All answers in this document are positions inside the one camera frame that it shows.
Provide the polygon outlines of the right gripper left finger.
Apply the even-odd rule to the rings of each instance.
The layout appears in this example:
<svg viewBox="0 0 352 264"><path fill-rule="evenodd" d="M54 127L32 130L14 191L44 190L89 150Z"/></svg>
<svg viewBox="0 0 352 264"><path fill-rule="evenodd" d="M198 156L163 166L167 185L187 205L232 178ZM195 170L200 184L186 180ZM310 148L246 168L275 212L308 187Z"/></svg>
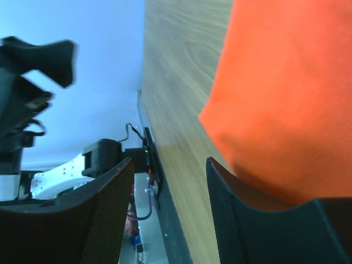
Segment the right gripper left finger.
<svg viewBox="0 0 352 264"><path fill-rule="evenodd" d="M1 203L1 263L117 263L133 182L126 158L58 198Z"/></svg>

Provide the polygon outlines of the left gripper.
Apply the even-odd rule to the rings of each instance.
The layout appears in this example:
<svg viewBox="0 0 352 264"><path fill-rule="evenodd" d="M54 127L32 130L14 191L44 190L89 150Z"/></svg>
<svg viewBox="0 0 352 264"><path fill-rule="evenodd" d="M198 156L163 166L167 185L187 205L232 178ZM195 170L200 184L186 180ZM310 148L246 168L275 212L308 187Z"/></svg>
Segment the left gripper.
<svg viewBox="0 0 352 264"><path fill-rule="evenodd" d="M46 110L53 94L22 77L38 70L63 88L73 83L76 44L62 40L32 45L14 36L1 45L1 165L19 165L24 148L46 128L35 117Z"/></svg>

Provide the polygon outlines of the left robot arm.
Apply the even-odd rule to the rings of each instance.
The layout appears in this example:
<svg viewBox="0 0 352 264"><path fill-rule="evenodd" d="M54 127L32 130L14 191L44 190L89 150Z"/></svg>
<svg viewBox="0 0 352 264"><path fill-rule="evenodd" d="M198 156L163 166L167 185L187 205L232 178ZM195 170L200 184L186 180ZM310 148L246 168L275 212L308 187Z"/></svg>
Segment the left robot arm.
<svg viewBox="0 0 352 264"><path fill-rule="evenodd" d="M38 70L62 88L73 83L76 45L62 40L31 45L14 36L1 45L1 204L44 201L68 189L79 188L113 168L122 159L121 144L101 139L72 160L47 171L22 170L23 150L33 147L46 128L36 116L50 107L53 94L28 81L24 74Z"/></svg>

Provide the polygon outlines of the orange t shirt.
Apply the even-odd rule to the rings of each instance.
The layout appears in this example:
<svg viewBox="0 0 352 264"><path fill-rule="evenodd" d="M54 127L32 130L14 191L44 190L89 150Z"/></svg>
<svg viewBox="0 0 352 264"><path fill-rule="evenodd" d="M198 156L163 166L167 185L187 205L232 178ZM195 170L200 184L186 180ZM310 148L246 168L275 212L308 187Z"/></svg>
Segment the orange t shirt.
<svg viewBox="0 0 352 264"><path fill-rule="evenodd" d="M351 1L235 1L199 120L253 187L351 197Z"/></svg>

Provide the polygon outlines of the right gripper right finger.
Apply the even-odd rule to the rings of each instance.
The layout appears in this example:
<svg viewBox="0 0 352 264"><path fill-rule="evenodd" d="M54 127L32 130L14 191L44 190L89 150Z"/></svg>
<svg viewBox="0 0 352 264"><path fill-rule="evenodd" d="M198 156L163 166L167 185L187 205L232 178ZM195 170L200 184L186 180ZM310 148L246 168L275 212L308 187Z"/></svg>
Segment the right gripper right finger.
<svg viewBox="0 0 352 264"><path fill-rule="evenodd" d="M351 199L286 203L214 158L206 176L221 263L351 263Z"/></svg>

